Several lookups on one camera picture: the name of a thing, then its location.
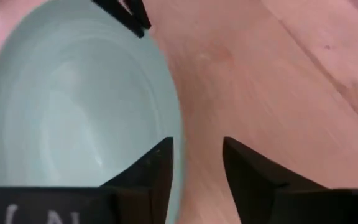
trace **black object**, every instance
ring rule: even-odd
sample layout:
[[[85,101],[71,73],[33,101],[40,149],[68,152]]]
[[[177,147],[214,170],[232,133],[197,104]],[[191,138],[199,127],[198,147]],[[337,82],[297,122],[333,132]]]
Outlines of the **black object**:
[[[358,189],[327,189],[229,137],[223,161],[243,224],[358,224]]]
[[[142,0],[124,0],[124,4],[130,12],[118,0],[93,0],[93,2],[116,18],[139,38],[144,36],[144,29],[151,27]]]
[[[0,187],[0,224],[165,224],[172,157],[169,137],[101,187]]]

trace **wooden table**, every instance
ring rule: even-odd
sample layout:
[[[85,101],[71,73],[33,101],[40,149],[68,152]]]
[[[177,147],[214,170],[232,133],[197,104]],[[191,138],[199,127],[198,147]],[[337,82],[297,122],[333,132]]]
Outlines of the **wooden table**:
[[[0,46],[42,0],[0,0]],[[145,0],[179,94],[179,223],[239,223],[223,136],[327,187],[358,187],[358,0]]]

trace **wooden surface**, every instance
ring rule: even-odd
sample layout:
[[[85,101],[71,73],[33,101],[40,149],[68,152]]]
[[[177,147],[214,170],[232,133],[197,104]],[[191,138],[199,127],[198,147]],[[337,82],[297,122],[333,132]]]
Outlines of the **wooden surface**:
[[[0,45],[41,0],[0,0]],[[358,0],[144,0],[179,94],[179,223],[239,223],[223,136],[327,187],[358,187]]]

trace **black clamp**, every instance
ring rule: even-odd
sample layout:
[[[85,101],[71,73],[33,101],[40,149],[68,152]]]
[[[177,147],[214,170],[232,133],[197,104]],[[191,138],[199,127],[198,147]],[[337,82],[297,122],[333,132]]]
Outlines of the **black clamp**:
[[[144,29],[151,27],[142,0],[124,0],[129,11],[117,0],[93,0],[93,2],[139,38],[144,36]]]

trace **light blue bowl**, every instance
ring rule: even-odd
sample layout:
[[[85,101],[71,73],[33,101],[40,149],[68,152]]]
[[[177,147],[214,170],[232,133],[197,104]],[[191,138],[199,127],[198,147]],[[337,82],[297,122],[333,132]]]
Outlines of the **light blue bowl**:
[[[174,137],[167,223],[183,185],[175,86],[150,36],[89,1],[50,1],[0,52],[0,186],[99,186]]]

